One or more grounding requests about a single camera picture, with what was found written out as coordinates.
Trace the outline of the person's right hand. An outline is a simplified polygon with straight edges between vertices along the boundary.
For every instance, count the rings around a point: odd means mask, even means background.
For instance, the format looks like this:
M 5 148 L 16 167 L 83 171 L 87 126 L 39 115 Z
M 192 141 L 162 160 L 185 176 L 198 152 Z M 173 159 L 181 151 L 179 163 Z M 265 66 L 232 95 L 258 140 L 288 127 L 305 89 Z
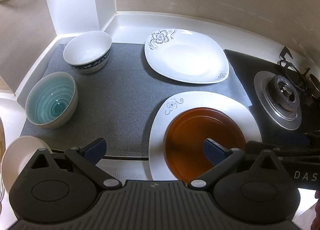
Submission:
M 316 191 L 315 198 L 317 199 L 317 203 L 315 206 L 316 217 L 314 218 L 310 226 L 311 230 L 319 230 L 320 228 L 320 191 L 319 190 Z

